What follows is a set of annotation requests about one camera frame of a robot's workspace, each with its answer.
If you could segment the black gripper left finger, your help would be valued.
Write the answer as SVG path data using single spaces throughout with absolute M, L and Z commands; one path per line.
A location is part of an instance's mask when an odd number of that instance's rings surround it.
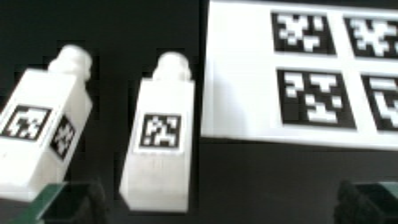
M 49 184 L 19 224 L 108 224 L 101 185 L 94 182 Z

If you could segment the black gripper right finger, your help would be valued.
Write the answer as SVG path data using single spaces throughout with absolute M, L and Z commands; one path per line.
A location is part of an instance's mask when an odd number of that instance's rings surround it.
M 341 181 L 334 224 L 398 224 L 398 182 Z

